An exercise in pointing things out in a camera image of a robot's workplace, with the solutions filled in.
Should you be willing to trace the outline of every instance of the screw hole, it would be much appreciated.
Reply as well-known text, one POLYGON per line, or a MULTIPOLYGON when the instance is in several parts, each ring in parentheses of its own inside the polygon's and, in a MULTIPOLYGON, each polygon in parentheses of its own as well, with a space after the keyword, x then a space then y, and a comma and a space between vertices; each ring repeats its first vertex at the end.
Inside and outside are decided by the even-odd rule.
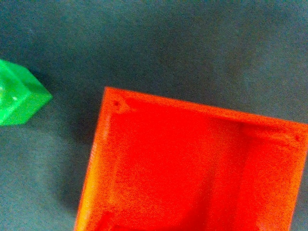
POLYGON ((120 102, 119 101, 114 101, 114 106, 116 106, 116 107, 120 106, 120 102))

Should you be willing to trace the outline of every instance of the red box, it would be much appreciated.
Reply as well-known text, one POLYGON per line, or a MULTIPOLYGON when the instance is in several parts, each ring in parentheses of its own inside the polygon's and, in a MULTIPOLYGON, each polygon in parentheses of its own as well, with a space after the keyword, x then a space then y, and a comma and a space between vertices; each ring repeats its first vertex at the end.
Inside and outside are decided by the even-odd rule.
POLYGON ((308 125, 106 88, 75 231, 287 231, 308 125))

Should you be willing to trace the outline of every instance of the green plastic object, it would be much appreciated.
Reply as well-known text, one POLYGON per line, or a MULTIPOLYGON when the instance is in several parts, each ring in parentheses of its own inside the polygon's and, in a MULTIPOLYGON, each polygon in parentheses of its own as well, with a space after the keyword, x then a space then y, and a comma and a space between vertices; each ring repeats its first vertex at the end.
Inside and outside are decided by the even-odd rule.
POLYGON ((0 60, 0 126, 26 123, 51 98, 28 69, 0 60))

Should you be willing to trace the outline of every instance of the orange plastic box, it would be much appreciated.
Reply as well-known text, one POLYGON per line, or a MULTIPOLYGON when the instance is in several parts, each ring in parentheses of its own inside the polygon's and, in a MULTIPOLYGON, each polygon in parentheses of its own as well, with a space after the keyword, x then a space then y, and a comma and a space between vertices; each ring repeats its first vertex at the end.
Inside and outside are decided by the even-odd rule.
POLYGON ((75 231, 287 231, 308 125, 106 88, 75 231))

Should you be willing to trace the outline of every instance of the table surface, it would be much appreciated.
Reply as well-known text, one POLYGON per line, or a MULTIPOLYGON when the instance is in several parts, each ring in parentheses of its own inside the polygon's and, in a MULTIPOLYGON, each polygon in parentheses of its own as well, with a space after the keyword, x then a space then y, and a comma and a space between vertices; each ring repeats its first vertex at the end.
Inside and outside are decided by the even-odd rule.
MULTIPOLYGON (((105 86, 308 123, 308 4, 0 3, 0 58, 53 100, 0 128, 0 230, 72 230, 105 86)), ((291 230, 308 227, 308 167, 291 230)))

